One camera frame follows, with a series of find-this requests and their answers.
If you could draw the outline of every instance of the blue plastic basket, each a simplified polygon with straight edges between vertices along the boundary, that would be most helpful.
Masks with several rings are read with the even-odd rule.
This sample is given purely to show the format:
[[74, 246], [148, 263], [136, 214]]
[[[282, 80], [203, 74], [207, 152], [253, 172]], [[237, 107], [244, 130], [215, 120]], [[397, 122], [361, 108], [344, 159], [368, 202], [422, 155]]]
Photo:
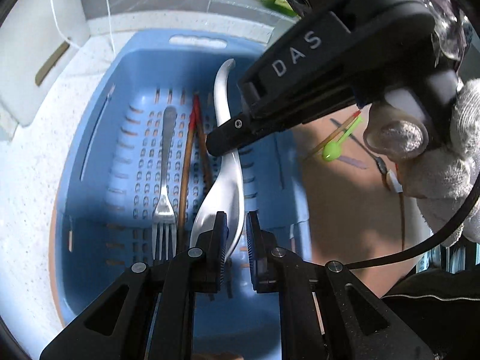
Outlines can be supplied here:
[[[175, 35], [210, 38], [215, 48], [173, 44]], [[241, 109], [236, 82], [263, 46], [205, 32], [148, 30], [119, 53], [88, 104], [73, 139], [57, 200], [55, 266], [62, 318], [69, 323], [126, 267], [152, 262], [151, 221], [160, 183], [162, 112], [177, 108], [167, 183], [178, 209], [184, 145], [193, 93], [198, 92], [206, 132], [216, 125], [215, 75], [229, 58], [231, 114]], [[289, 132], [240, 151], [245, 209], [258, 211], [279, 245], [311, 258], [308, 208]], [[212, 158], [215, 174], [220, 159]], [[203, 200], [202, 167], [195, 142], [191, 158], [186, 228]], [[253, 291], [245, 236], [232, 255], [233, 298], [225, 289], [210, 301], [199, 294], [194, 350], [229, 350], [246, 359], [280, 357], [278, 296]]]

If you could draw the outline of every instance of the metal screw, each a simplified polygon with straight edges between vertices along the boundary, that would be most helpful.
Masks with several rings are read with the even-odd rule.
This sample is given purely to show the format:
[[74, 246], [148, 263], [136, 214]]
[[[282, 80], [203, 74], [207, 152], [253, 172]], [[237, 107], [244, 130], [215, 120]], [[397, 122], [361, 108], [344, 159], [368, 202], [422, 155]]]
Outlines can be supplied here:
[[145, 269], [147, 266], [143, 262], [136, 262], [131, 266], [131, 270], [136, 274], [141, 274]]
[[286, 251], [282, 247], [275, 247], [272, 249], [272, 255], [275, 257], [283, 257], [285, 256], [285, 253]]
[[193, 257], [193, 258], [200, 257], [202, 254], [203, 254], [203, 250], [200, 249], [199, 247], [192, 247], [192, 248], [188, 251], [188, 255], [189, 255], [190, 257]]
[[332, 272], [340, 272], [343, 269], [343, 265], [341, 262], [338, 261], [330, 261], [328, 263], [328, 269], [330, 269]]

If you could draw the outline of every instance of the white glove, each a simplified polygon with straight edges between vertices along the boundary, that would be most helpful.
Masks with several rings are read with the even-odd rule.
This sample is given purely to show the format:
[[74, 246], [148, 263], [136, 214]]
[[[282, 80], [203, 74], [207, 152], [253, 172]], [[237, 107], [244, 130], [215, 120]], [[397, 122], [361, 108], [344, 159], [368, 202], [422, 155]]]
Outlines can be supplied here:
[[[379, 120], [385, 118], [380, 107], [372, 105], [369, 127], [385, 125], [385, 120]], [[457, 96], [447, 146], [422, 152], [422, 131], [409, 120], [396, 119], [388, 129], [369, 127], [364, 134], [366, 145], [398, 164], [405, 195], [416, 197], [432, 231], [440, 230], [464, 202], [480, 170], [480, 79], [469, 81]], [[390, 150], [379, 151], [371, 145], [373, 140]], [[453, 245], [462, 234], [480, 243], [479, 202], [443, 245]]]

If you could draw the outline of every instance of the speckled countertop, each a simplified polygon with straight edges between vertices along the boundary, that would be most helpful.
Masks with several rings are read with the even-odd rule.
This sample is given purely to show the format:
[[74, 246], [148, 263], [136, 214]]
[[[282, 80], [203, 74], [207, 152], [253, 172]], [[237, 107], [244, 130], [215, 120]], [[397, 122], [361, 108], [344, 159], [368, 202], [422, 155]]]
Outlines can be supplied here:
[[[112, 18], [117, 51], [144, 28], [226, 33], [266, 43], [272, 28], [228, 16], [142, 12]], [[107, 21], [89, 23], [92, 37], [54, 83], [27, 128], [0, 142], [0, 315], [33, 358], [62, 329], [52, 298], [49, 235], [70, 142], [92, 93], [112, 60]]]

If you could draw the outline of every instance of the green plastic spoon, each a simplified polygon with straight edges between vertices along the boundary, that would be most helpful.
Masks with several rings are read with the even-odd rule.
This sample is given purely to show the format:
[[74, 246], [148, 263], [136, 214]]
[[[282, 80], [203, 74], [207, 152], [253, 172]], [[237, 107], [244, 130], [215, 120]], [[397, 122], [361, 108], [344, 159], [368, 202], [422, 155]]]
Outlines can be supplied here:
[[325, 161], [335, 161], [338, 157], [342, 155], [342, 142], [351, 135], [351, 133], [355, 130], [359, 123], [363, 121], [362, 117], [359, 115], [351, 124], [349, 129], [345, 131], [339, 140], [331, 140], [328, 142], [325, 147], [323, 148], [322, 158]]

